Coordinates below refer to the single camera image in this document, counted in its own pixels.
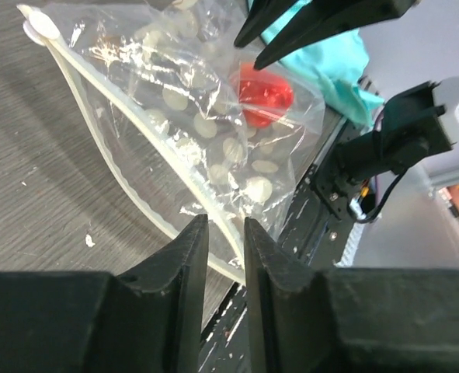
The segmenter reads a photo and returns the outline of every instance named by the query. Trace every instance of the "cable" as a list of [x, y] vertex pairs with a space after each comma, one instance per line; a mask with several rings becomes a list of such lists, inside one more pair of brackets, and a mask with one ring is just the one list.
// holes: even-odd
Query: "cable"
[[384, 205], [388, 201], [388, 198], [390, 197], [391, 192], [393, 189], [397, 186], [398, 183], [400, 183], [400, 180], [402, 180], [403, 176], [407, 173], [408, 169], [405, 169], [402, 173], [400, 173], [395, 180], [390, 184], [390, 186], [386, 189], [386, 192], [384, 192], [383, 197], [381, 198], [381, 201], [379, 202], [379, 205], [376, 206], [365, 218], [359, 219], [356, 216], [355, 211], [352, 211], [350, 206], [348, 206], [348, 212], [352, 216], [352, 218], [355, 219], [355, 222], [358, 224], [368, 224], [376, 220], [376, 218], [379, 216], [381, 213], [381, 210], [383, 209]]
[[[382, 124], [383, 124], [383, 118], [384, 118], [384, 108], [381, 109], [379, 114], [376, 116], [376, 120], [374, 121], [374, 130], [375, 131], [381, 131]], [[378, 186], [379, 186], [379, 176], [378, 175], [376, 175], [374, 177], [374, 185], [376, 187], [376, 190], [375, 190], [376, 204], [379, 204], [380, 195], [379, 195], [379, 188], [378, 188]]]

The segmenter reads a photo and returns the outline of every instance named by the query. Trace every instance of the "clear plastic bag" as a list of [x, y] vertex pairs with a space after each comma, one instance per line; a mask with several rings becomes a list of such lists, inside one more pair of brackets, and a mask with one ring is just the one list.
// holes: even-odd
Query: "clear plastic bag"
[[128, 196], [171, 237], [208, 213], [209, 265], [244, 282], [242, 223], [280, 234], [322, 132], [320, 92], [279, 65], [253, 71], [230, 1], [20, 9], [60, 31], [44, 43]]

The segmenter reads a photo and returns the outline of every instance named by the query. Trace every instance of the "gray table surface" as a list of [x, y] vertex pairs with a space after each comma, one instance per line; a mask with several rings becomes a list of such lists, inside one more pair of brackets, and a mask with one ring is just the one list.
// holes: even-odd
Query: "gray table surface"
[[[168, 239], [113, 178], [54, 60], [24, 34], [17, 3], [0, 0], [0, 270], [118, 274]], [[203, 324], [230, 286], [209, 268]]]

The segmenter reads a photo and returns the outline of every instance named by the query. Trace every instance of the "teal cloth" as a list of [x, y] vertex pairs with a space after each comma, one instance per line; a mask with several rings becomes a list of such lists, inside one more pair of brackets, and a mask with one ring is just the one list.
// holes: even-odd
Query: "teal cloth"
[[[275, 23], [263, 32], [269, 43], [298, 10], [311, 0], [298, 0]], [[249, 7], [253, 0], [248, 0]], [[312, 81], [322, 92], [324, 100], [332, 108], [356, 124], [368, 128], [374, 126], [371, 111], [383, 103], [383, 99], [363, 91], [358, 81], [369, 62], [359, 30], [330, 37], [288, 54], [280, 63], [289, 70]]]

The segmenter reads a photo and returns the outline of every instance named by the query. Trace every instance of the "red plastic piece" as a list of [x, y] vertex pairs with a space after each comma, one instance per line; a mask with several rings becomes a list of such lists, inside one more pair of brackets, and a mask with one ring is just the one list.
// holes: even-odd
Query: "red plastic piece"
[[243, 114], [249, 126], [268, 127], [279, 120], [294, 101], [294, 93], [287, 80], [253, 64], [242, 64], [239, 76], [239, 102], [255, 108], [245, 108]]

